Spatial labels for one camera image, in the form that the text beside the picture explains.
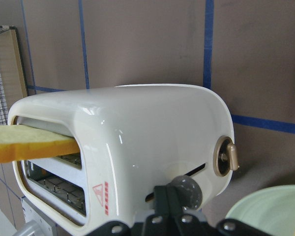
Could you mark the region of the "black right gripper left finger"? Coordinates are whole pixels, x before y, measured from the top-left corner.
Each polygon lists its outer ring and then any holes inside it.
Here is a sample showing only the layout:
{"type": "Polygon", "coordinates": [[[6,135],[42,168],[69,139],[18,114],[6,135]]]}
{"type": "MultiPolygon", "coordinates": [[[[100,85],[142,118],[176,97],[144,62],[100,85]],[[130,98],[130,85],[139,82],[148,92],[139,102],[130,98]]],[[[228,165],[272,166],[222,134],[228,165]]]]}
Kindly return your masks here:
{"type": "Polygon", "coordinates": [[[154,187],[154,210],[156,215],[169,215],[166,186],[154,187]]]}

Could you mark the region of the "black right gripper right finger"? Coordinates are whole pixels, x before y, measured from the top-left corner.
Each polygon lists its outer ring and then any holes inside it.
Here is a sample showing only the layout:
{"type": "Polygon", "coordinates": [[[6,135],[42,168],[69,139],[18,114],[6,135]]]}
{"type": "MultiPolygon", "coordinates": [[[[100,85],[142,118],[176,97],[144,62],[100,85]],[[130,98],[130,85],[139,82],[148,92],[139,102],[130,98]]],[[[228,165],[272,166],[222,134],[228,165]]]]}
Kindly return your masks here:
{"type": "Polygon", "coordinates": [[[175,218],[183,213],[183,206],[179,198],[179,190],[177,187],[167,185],[167,202],[169,206],[169,213],[172,218],[175,218]]]}

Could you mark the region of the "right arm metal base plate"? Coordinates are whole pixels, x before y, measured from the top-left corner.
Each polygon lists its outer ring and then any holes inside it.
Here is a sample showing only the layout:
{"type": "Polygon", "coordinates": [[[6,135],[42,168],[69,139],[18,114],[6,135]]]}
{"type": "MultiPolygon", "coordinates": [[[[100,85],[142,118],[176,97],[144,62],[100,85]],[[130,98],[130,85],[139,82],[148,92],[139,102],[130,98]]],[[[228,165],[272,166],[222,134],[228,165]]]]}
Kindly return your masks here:
{"type": "Polygon", "coordinates": [[[17,230],[0,210],[0,236],[57,236],[56,223],[26,197],[21,198],[25,224],[17,230]]]}

